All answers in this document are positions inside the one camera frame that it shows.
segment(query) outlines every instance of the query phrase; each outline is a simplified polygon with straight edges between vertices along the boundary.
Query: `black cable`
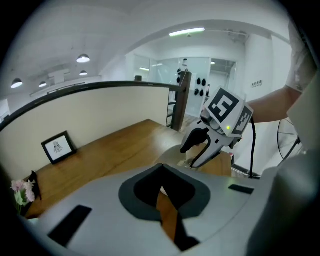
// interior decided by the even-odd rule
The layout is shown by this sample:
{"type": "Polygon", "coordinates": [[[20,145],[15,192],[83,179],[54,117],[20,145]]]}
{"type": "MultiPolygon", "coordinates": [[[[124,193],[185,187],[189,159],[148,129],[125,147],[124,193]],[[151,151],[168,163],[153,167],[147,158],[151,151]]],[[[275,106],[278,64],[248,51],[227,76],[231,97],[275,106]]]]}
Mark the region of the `black cable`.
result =
{"type": "Polygon", "coordinates": [[[290,154],[292,153],[292,151],[294,151],[295,147],[296,147],[298,144],[300,144],[300,142],[301,142],[301,141],[300,141],[300,138],[298,137],[298,138],[296,139],[296,141],[294,142],[292,148],[289,150],[288,154],[286,154],[286,156],[284,157],[284,159],[282,159],[282,161],[278,164],[278,166],[281,165],[282,162],[283,162],[284,160],[286,160],[286,159],[290,156],[290,154]]]}
{"type": "Polygon", "coordinates": [[[252,132],[253,132],[253,141],[252,141],[252,149],[251,149],[250,179],[252,179],[252,173],[254,168],[254,153],[255,153],[255,146],[256,146],[256,126],[255,126],[253,116],[251,117],[251,124],[252,124],[252,132]]]}

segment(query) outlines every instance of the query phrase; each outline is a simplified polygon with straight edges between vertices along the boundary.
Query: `curved white surface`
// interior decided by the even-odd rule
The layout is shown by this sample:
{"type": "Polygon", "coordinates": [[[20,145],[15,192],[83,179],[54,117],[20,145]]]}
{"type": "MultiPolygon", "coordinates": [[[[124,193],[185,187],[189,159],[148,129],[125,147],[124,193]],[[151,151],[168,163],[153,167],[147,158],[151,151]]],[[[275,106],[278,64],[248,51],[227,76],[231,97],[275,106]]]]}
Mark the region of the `curved white surface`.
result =
{"type": "Polygon", "coordinates": [[[24,179],[50,164],[41,143],[61,132],[80,148],[146,119],[165,126],[168,97],[168,88],[114,87],[55,99],[0,133],[0,163],[11,179],[24,179]]]}

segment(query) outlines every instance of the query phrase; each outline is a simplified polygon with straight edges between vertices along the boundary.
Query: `white sleeve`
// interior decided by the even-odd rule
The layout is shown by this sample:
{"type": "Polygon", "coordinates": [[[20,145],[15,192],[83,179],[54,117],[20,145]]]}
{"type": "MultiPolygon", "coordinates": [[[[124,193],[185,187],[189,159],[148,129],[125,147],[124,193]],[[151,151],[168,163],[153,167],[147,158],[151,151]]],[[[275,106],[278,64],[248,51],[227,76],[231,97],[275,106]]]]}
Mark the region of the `white sleeve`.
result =
{"type": "Polygon", "coordinates": [[[288,28],[292,54],[286,85],[302,93],[315,76],[317,66],[293,24],[290,23],[288,28]]]}

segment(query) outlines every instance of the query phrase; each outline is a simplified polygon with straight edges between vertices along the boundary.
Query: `shelf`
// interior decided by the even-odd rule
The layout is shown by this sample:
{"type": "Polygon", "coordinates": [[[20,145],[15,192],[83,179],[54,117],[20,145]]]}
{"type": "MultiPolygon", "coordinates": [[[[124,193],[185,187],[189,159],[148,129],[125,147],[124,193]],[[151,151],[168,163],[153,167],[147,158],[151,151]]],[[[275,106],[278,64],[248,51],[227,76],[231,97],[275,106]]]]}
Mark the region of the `shelf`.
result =
{"type": "Polygon", "coordinates": [[[169,109],[167,114],[166,114],[166,118],[172,117],[174,115],[174,111],[169,109]]]}

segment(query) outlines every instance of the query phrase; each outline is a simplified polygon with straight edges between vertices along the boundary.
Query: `person's arm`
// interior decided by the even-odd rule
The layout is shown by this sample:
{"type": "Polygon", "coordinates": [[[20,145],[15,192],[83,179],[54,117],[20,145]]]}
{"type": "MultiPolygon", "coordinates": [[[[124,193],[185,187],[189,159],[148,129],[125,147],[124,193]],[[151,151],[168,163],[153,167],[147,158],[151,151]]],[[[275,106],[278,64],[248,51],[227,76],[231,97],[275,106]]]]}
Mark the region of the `person's arm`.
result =
{"type": "Polygon", "coordinates": [[[262,98],[248,102],[254,110],[255,123],[273,122],[287,118],[287,111],[300,97],[301,92],[284,86],[262,98]]]}

